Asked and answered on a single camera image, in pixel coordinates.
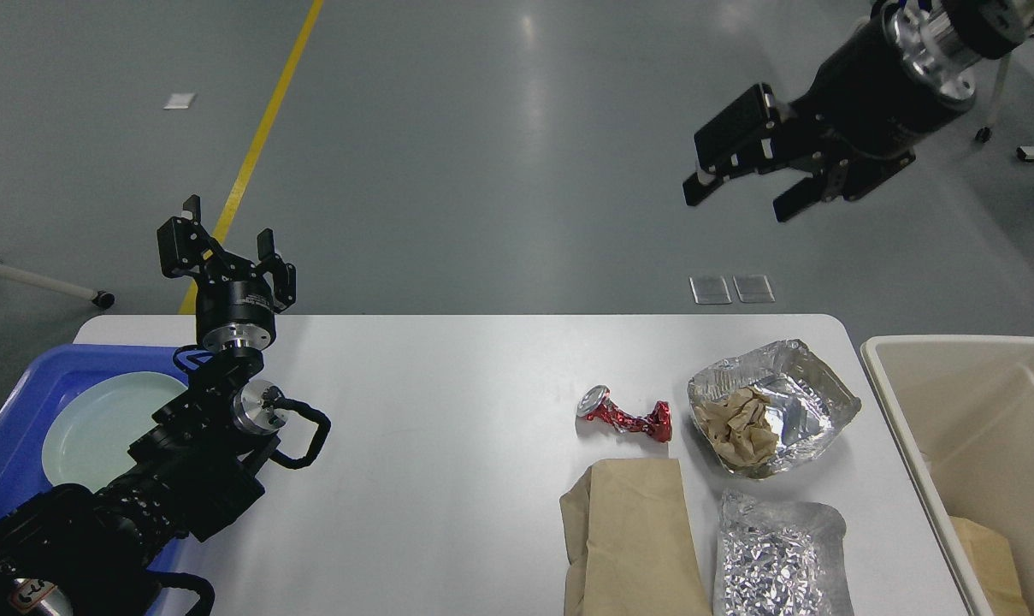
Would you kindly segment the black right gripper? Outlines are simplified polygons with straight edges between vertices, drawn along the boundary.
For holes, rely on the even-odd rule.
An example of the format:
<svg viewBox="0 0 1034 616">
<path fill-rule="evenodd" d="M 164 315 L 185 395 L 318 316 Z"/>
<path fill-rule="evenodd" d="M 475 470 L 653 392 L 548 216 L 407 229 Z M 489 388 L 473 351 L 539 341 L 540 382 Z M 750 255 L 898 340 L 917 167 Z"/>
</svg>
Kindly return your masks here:
<svg viewBox="0 0 1034 616">
<path fill-rule="evenodd" d="M 817 203 L 864 198 L 910 165 L 916 144 L 949 122 L 936 127 L 912 110 L 919 98 L 903 89 L 896 53 L 879 27 L 873 19 L 861 25 L 787 105 L 768 83 L 755 83 L 701 126 L 694 133 L 696 167 L 683 182 L 685 204 L 700 205 L 732 179 L 789 167 L 793 138 L 794 151 L 812 167 L 773 202 L 779 222 Z"/>
</svg>

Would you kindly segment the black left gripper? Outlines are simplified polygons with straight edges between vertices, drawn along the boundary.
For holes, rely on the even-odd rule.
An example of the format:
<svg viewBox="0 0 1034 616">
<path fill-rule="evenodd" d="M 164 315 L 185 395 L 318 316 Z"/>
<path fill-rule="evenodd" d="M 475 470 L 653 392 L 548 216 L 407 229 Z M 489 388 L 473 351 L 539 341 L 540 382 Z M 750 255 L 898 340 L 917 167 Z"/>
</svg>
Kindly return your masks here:
<svg viewBox="0 0 1034 616">
<path fill-rule="evenodd" d="M 157 230 L 158 266 L 168 278 L 188 276 L 200 281 L 195 300 L 197 344 L 213 353 L 229 347 L 266 350 L 275 340 L 275 312 L 285 312 L 297 300 L 297 269 L 275 249 L 274 232 L 256 237 L 260 278 L 213 281 L 227 270 L 226 253 L 204 229 L 201 198 L 191 195 L 179 215 Z M 269 275 L 270 283 L 263 278 Z"/>
</svg>

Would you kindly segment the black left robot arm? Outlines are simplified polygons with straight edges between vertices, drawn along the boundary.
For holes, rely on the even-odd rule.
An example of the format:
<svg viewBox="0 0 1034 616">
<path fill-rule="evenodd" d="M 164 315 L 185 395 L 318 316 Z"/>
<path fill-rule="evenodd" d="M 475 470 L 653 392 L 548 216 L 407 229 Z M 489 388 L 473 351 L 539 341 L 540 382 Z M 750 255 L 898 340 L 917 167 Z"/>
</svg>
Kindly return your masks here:
<svg viewBox="0 0 1034 616">
<path fill-rule="evenodd" d="M 95 491 L 64 483 L 0 518 L 0 615 L 145 615 L 165 589 L 192 592 L 189 613 L 208 615 L 212 584 L 153 560 L 175 538 L 226 529 L 265 494 L 263 465 L 298 471 L 328 439 L 328 417 L 258 379 L 297 288 L 273 230 L 247 260 L 204 229 L 192 195 L 157 246 L 162 273 L 197 289 L 195 343 L 172 357 L 186 389 L 128 448 L 129 471 Z"/>
</svg>

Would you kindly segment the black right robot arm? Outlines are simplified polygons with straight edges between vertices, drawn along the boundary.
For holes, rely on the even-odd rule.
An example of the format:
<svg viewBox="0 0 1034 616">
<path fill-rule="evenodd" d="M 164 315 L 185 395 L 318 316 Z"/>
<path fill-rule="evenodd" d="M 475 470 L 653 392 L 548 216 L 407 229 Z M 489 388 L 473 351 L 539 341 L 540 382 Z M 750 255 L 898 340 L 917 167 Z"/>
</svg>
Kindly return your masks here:
<svg viewBox="0 0 1034 616">
<path fill-rule="evenodd" d="M 800 97 L 778 100 L 755 83 L 694 133 L 686 205 L 779 170 L 803 174 L 773 199 L 779 222 L 864 198 L 914 163 L 916 144 L 973 107 L 972 67 L 1005 58 L 1033 27 L 1034 1 L 877 1 Z"/>
</svg>

